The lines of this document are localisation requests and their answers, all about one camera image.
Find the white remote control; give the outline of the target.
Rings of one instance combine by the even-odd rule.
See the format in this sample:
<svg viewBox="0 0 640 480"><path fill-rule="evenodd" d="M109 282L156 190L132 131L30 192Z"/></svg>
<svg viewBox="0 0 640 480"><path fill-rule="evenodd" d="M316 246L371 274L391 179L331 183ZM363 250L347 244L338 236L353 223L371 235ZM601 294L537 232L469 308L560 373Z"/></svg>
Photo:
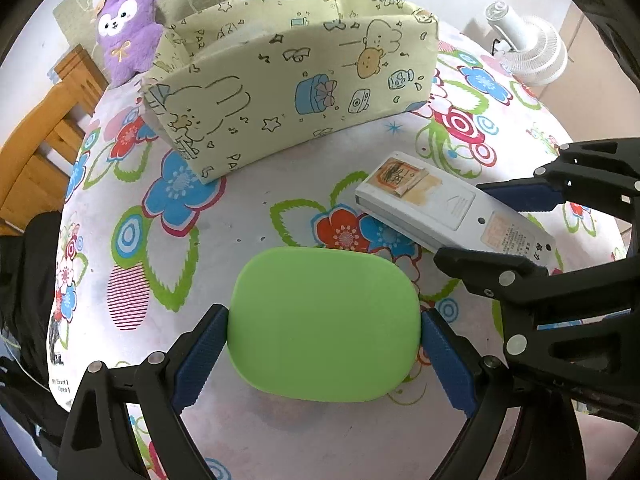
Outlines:
<svg viewBox="0 0 640 480"><path fill-rule="evenodd" d="M421 159L393 152L356 187L369 216L437 252L496 252L551 266L555 241L524 214Z"/></svg>

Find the green oval case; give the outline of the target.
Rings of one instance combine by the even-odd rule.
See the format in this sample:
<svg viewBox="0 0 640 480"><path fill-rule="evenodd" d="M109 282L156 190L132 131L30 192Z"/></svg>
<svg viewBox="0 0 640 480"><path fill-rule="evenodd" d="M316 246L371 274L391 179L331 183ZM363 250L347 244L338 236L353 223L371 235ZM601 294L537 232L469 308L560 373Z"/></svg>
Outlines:
<svg viewBox="0 0 640 480"><path fill-rule="evenodd" d="M409 374L420 333L418 294L392 262L363 252L278 247L240 272L227 346L235 370L260 391L367 402Z"/></svg>

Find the white floor fan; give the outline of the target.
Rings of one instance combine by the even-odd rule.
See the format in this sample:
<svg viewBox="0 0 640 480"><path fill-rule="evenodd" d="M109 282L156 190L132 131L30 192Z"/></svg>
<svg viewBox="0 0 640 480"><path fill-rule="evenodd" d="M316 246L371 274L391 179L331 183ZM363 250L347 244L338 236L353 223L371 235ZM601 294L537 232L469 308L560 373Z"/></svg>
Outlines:
<svg viewBox="0 0 640 480"><path fill-rule="evenodd" d="M529 87L542 87L563 75L567 48L549 22L538 16L521 16L504 1L491 3L485 16L497 35L492 53L516 79Z"/></svg>

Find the black clothing on chair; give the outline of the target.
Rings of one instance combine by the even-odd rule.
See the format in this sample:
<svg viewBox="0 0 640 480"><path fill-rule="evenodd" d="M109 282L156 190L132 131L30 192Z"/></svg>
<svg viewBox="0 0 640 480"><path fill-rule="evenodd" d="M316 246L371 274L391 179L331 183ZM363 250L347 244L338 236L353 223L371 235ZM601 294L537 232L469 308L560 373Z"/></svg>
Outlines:
<svg viewBox="0 0 640 480"><path fill-rule="evenodd" d="M1 237L1 331L18 345L1 359L1 406L32 437L52 467L67 412L48 390L48 326L54 301L61 214L38 214L23 234Z"/></svg>

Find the floral tablecloth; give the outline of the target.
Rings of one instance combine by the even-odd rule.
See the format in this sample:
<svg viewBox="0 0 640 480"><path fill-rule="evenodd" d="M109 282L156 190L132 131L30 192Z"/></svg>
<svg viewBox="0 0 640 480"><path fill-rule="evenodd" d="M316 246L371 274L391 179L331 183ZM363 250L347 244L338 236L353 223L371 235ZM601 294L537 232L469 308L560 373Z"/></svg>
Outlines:
<svg viewBox="0 0 640 480"><path fill-rule="evenodd" d="M320 136L201 184L142 116L138 84L104 94L63 209L49 326L49 387L70 408L90 362L136 365L171 346L271 247L365 252L396 264L483 354L501 350L497 305L442 274L425 249L362 214L357 185L391 152L472 182L527 177L574 134L482 47L439 31L422 110ZM426 356L385 396L305 402L260 392L222 356L184 420L224 479L426 479L464 416Z"/></svg>

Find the wooden chair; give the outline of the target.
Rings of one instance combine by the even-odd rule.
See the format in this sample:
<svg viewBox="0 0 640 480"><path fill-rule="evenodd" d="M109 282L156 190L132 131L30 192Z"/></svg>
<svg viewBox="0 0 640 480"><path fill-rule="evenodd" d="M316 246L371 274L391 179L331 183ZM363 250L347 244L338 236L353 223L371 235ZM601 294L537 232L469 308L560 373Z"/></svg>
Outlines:
<svg viewBox="0 0 640 480"><path fill-rule="evenodd" d="M1 148L1 233L19 236L37 214L61 210L70 177L47 159L44 148L72 164L84 134L70 113L88 115L107 80L84 47L70 49L54 66L60 81L18 124Z"/></svg>

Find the yellow cartoon fabric storage box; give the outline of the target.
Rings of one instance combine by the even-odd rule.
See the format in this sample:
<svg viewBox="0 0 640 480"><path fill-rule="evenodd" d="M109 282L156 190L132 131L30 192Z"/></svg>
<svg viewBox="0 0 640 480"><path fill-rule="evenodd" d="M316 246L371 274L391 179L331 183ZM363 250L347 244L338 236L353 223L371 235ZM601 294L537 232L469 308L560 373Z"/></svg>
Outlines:
<svg viewBox="0 0 640 480"><path fill-rule="evenodd" d="M425 103L438 21L404 0L228 0L171 24L145 104L203 182Z"/></svg>

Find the purple plush toy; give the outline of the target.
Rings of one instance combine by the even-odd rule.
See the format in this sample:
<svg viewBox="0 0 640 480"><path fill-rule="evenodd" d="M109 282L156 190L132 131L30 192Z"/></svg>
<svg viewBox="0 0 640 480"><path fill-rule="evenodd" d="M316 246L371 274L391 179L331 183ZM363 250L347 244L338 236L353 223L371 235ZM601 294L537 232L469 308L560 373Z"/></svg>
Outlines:
<svg viewBox="0 0 640 480"><path fill-rule="evenodd" d="M156 10L156 0L104 0L96 39L112 87L122 86L152 67L164 33Z"/></svg>

